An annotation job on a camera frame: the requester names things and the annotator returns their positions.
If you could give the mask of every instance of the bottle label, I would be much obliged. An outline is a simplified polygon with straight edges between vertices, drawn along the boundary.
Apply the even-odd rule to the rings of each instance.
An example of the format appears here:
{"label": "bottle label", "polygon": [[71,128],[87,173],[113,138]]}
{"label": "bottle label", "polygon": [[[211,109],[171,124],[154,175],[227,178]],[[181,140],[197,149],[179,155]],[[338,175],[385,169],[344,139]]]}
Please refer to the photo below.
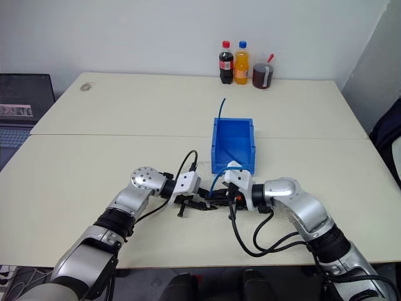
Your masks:
{"label": "bottle label", "polygon": [[234,67],[233,61],[220,61],[220,69],[231,70]]}
{"label": "bottle label", "polygon": [[234,70],[234,76],[236,78],[247,78],[248,77],[248,70],[240,71],[240,70],[235,69]]}
{"label": "bottle label", "polygon": [[268,86],[270,68],[269,68],[269,66],[265,66],[264,69],[266,70],[266,73],[264,74],[262,87],[267,87]]}

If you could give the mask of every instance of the plastic bottle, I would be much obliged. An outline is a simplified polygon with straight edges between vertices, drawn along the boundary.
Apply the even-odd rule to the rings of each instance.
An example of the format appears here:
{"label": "plastic bottle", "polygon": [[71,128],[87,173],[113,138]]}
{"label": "plastic bottle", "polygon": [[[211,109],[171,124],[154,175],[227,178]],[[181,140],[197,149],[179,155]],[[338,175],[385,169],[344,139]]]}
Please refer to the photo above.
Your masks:
{"label": "plastic bottle", "polygon": [[239,49],[236,52],[236,62],[234,64],[234,81],[239,85],[245,85],[248,81],[248,52],[246,51],[246,42],[239,42]]}
{"label": "plastic bottle", "polygon": [[222,83],[232,83],[233,69],[234,69],[234,56],[230,51],[230,42],[223,41],[223,49],[219,55],[220,60],[220,79]]}

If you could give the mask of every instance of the orange juice bottle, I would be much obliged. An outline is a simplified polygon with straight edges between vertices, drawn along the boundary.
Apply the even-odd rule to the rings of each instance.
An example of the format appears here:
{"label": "orange juice bottle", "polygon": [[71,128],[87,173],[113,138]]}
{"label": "orange juice bottle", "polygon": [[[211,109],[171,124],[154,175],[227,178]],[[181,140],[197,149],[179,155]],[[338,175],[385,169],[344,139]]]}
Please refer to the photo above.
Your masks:
{"label": "orange juice bottle", "polygon": [[234,64],[234,81],[239,85],[245,85],[248,81],[249,55],[245,48],[246,42],[240,41]]}

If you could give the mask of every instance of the black cable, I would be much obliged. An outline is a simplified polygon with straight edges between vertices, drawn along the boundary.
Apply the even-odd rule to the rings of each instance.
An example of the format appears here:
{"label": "black cable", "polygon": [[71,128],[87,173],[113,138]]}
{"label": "black cable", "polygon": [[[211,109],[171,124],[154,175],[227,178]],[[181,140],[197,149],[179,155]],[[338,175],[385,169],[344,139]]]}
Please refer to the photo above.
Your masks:
{"label": "black cable", "polygon": [[233,206],[232,206],[232,200],[230,200],[230,199],[228,200],[228,205],[229,205],[229,208],[230,208],[231,224],[232,224],[232,229],[234,230],[234,234],[235,234],[235,236],[236,236],[236,238],[237,238],[237,241],[238,241],[239,245],[241,246],[241,248],[242,248],[248,255],[250,255],[250,256],[252,256],[252,257],[262,257],[262,256],[264,256],[264,255],[266,255],[266,254],[268,254],[268,253],[275,253],[275,252],[283,251],[283,250],[285,250],[285,249],[287,249],[287,248],[290,248],[290,247],[292,247],[292,246],[294,246],[294,245],[300,245],[300,244],[301,244],[301,242],[296,241],[295,243],[290,243],[290,244],[287,245],[287,246],[281,247],[280,250],[279,250],[279,249],[276,249],[276,251],[275,251],[275,249],[274,249],[275,247],[277,247],[277,246],[278,246],[280,243],[282,243],[285,239],[287,239],[287,238],[293,236],[292,233],[290,233],[290,234],[289,234],[290,236],[286,235],[285,237],[281,238],[277,243],[275,243],[275,244],[274,244],[273,246],[271,246],[270,248],[264,249],[264,251],[262,251],[262,252],[260,252],[260,253],[254,253],[254,252],[252,252],[250,249],[248,249],[248,248],[246,247],[246,245],[244,244],[244,242],[243,242],[242,239],[241,239],[241,236],[239,235],[239,232],[238,232],[238,229],[237,229],[237,223],[236,223],[236,215],[235,215],[235,212],[234,212],[234,208],[233,208]]}
{"label": "black cable", "polygon": [[293,237],[295,235],[298,235],[298,232],[292,232],[290,234],[287,234],[286,236],[280,238],[275,244],[273,244],[272,246],[270,246],[268,249],[262,248],[261,246],[258,245],[257,242],[257,237],[259,234],[259,231],[262,229],[262,227],[268,223],[268,221],[270,221],[274,216],[274,212],[272,211],[270,213],[270,215],[264,220],[262,221],[259,226],[255,229],[255,232],[253,233],[253,244],[255,246],[255,248],[257,248],[259,251],[266,251],[266,250],[271,250],[270,253],[277,253],[277,252],[281,252],[284,250],[287,250],[288,248],[291,248],[292,246],[296,246],[296,245],[306,245],[306,243],[304,241],[295,241],[293,243],[290,243],[288,245],[282,246],[280,248],[276,248],[278,245],[280,245],[282,242],[284,242],[285,240],[287,240],[290,237]]}
{"label": "black cable", "polygon": [[177,175],[175,176],[175,180],[178,180],[178,176],[180,175],[181,170],[182,170],[182,168],[183,168],[185,162],[187,162],[187,159],[188,159],[188,157],[189,157],[191,154],[195,154],[195,159],[194,159],[194,162],[192,163],[192,165],[191,165],[189,171],[191,171],[191,169],[193,169],[193,167],[196,168],[196,164],[197,164],[197,161],[198,161],[198,152],[197,152],[196,150],[192,149],[192,150],[185,156],[184,160],[182,161],[181,166],[180,166],[180,168],[179,168],[179,170],[178,170],[178,172],[177,172]]}
{"label": "black cable", "polygon": [[107,283],[107,287],[106,287],[105,301],[108,301],[108,296],[110,294],[110,285],[111,284],[112,284],[112,279],[110,278],[110,280]]}
{"label": "black cable", "polygon": [[15,274],[14,276],[12,276],[12,277],[10,277],[10,278],[1,278],[1,277],[0,277],[0,279],[10,281],[10,280],[12,280],[12,279],[15,279],[15,278],[21,276],[21,275],[28,274],[28,273],[33,273],[34,270],[35,270],[35,269],[33,268],[33,269],[30,270],[30,271],[25,271],[25,272],[21,272],[21,273],[20,273],[19,270],[18,270],[18,271],[17,271],[17,274]]}
{"label": "black cable", "polygon": [[143,220],[144,218],[147,218],[148,216],[150,216],[151,214],[154,214],[155,212],[159,211],[160,209],[162,209],[165,205],[167,205],[167,203],[169,202],[169,200],[167,199],[163,204],[161,204],[159,207],[157,207],[156,209],[148,212],[145,215],[142,215],[139,219],[137,219],[137,221],[135,222],[135,224],[137,224],[139,221]]}
{"label": "black cable", "polygon": [[[175,176],[175,180],[178,179],[178,176],[180,175],[181,170],[182,170],[182,168],[183,168],[185,162],[187,162],[187,159],[188,159],[188,157],[189,157],[191,154],[195,154],[195,159],[194,159],[193,163],[191,164],[189,171],[196,169],[196,164],[197,164],[197,161],[198,161],[198,152],[197,152],[196,150],[192,149],[192,150],[185,156],[184,160],[182,161],[181,166],[180,166],[180,168],[179,168],[179,170],[178,170],[178,173],[177,173],[177,175]],[[147,218],[147,217],[150,216],[151,214],[154,214],[155,212],[159,211],[159,210],[162,209],[165,205],[167,205],[168,202],[169,202],[169,200],[166,200],[163,204],[161,204],[161,205],[160,205],[159,207],[157,207],[156,209],[154,209],[154,210],[148,212],[147,214],[141,216],[139,219],[137,219],[137,221],[135,222],[135,224],[137,224],[139,221],[143,220],[144,218]]]}
{"label": "black cable", "polygon": [[114,286],[115,286],[115,273],[113,273],[112,277],[108,281],[105,301],[113,301]]}
{"label": "black cable", "polygon": [[322,274],[324,276],[325,274],[324,274],[324,272],[322,271],[322,269],[320,267],[318,257],[314,253],[312,253],[312,255],[313,255],[313,260],[315,261],[316,269],[318,270],[318,272],[320,274]]}

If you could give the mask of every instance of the blue box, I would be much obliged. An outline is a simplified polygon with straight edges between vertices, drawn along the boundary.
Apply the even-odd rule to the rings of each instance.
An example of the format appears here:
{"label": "blue box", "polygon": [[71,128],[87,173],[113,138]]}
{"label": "blue box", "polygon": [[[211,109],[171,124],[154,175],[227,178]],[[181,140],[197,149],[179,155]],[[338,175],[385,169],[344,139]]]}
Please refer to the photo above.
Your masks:
{"label": "blue box", "polygon": [[214,119],[212,173],[218,173],[235,160],[254,174],[255,153],[252,119]]}

